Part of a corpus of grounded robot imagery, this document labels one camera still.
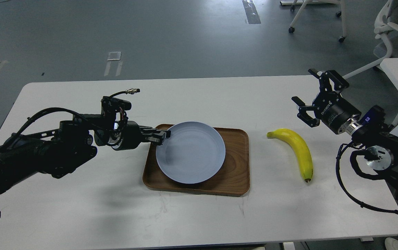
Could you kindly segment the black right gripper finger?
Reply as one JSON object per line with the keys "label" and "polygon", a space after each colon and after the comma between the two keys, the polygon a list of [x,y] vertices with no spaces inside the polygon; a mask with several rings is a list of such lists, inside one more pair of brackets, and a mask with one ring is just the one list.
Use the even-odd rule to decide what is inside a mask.
{"label": "black right gripper finger", "polygon": [[317,71],[310,68],[308,72],[316,77],[319,81],[318,95],[336,94],[341,95],[342,91],[347,89],[350,85],[343,76],[336,70],[327,70],[325,72]]}
{"label": "black right gripper finger", "polygon": [[309,127],[317,127],[320,125],[320,119],[316,117],[311,117],[308,111],[315,112],[315,106],[307,106],[299,97],[293,96],[292,101],[298,106],[297,117],[301,119]]}

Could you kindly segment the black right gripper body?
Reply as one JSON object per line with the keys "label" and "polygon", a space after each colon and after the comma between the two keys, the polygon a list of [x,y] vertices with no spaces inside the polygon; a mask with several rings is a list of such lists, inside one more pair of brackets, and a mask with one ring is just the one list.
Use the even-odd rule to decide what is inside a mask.
{"label": "black right gripper body", "polygon": [[348,120],[359,120],[361,112],[337,92],[320,92],[313,100],[315,117],[333,133],[345,131]]}

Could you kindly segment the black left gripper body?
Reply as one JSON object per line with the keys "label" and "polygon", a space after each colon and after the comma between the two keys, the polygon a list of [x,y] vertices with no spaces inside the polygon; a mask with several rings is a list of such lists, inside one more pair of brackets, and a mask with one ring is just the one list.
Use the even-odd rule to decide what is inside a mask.
{"label": "black left gripper body", "polygon": [[128,121],[126,127],[121,131],[119,141],[112,149],[116,151],[135,149],[140,143],[148,142],[147,135],[150,127],[138,125],[134,121]]}

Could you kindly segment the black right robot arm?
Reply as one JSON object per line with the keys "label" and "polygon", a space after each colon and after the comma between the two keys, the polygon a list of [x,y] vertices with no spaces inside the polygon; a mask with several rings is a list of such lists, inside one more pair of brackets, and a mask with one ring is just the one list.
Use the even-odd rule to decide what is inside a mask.
{"label": "black right robot arm", "polygon": [[398,137],[390,133],[386,125],[385,112],[380,106],[373,106],[365,114],[342,97],[341,91],[349,83],[335,70],[308,72],[319,80],[319,93],[307,106],[299,97],[292,97],[298,105],[297,117],[310,127],[320,123],[326,125],[333,133],[347,133],[351,142],[339,147],[336,157],[336,176],[345,194],[362,208],[398,215],[398,209],[382,209],[360,201],[345,188],[340,176],[340,160],[348,148],[350,164],[355,173],[368,180],[385,180],[396,191],[398,200]]}

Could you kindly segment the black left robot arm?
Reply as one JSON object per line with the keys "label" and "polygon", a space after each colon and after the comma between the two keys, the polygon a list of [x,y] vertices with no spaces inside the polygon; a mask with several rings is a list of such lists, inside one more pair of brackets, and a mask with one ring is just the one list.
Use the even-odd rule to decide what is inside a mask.
{"label": "black left robot arm", "polygon": [[[93,159],[98,146],[109,146],[120,151],[135,149],[145,142],[162,145],[170,138],[170,130],[141,126],[130,121],[126,112],[131,109],[131,103],[117,98],[121,94],[139,91],[129,89],[103,96],[100,114],[80,114],[51,107],[29,117],[0,146],[0,195],[36,173],[62,178]],[[23,134],[39,118],[56,112],[66,112],[73,117],[61,121],[58,129]]]}

